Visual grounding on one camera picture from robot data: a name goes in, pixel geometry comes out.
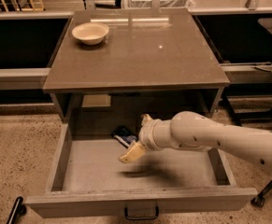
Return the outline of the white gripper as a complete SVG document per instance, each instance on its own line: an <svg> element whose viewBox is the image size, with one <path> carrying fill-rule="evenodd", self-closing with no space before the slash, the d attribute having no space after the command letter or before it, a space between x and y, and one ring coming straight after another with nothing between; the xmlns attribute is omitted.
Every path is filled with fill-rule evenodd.
<svg viewBox="0 0 272 224"><path fill-rule="evenodd" d="M119 161L130 163L141 158L146 150L162 150L171 148L170 120L153 119L149 114L141 115L139 142L133 142Z"/></svg>

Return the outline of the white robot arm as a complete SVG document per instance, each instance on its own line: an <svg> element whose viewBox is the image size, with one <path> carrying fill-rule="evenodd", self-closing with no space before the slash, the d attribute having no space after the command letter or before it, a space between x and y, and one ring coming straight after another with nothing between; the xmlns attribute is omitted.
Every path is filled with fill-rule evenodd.
<svg viewBox="0 0 272 224"><path fill-rule="evenodd" d="M138 140L120 161L130 163L148 151L165 148L201 151L212 147L272 173L272 131L221 124L190 111L179 112L168 120L145 114Z"/></svg>

